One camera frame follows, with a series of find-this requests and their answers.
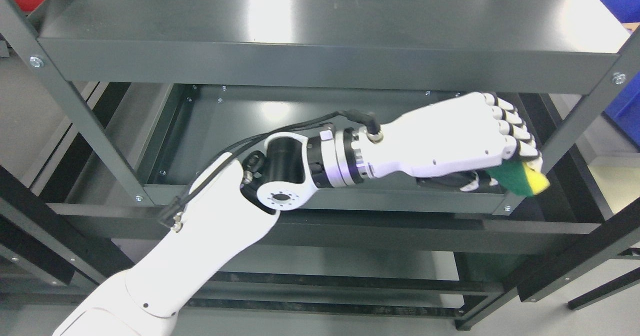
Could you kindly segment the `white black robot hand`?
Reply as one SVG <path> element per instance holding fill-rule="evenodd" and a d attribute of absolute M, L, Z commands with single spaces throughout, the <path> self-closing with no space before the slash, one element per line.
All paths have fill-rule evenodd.
<path fill-rule="evenodd" d="M 381 133 L 378 142 L 359 143 L 370 178 L 486 172 L 504 160 L 542 173 L 542 154 L 517 108 L 490 93 L 471 92 L 412 110 L 382 124 Z"/>

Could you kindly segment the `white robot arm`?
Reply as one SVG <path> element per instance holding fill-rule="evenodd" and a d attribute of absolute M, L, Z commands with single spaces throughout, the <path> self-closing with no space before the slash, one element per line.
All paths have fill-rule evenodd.
<path fill-rule="evenodd" d="M 261 240 L 280 211 L 263 209 L 242 191 L 245 168 L 237 157 L 263 140 L 293 140 L 286 153 L 306 166 L 306 139 L 299 132 L 343 116 L 381 137 L 381 126 L 369 113 L 329 113 L 311 121 L 284 126 L 231 144 L 189 190 L 160 215 L 169 233 L 135 266 L 109 277 L 62 322 L 55 335 L 169 335 L 178 313 L 222 266 Z"/>

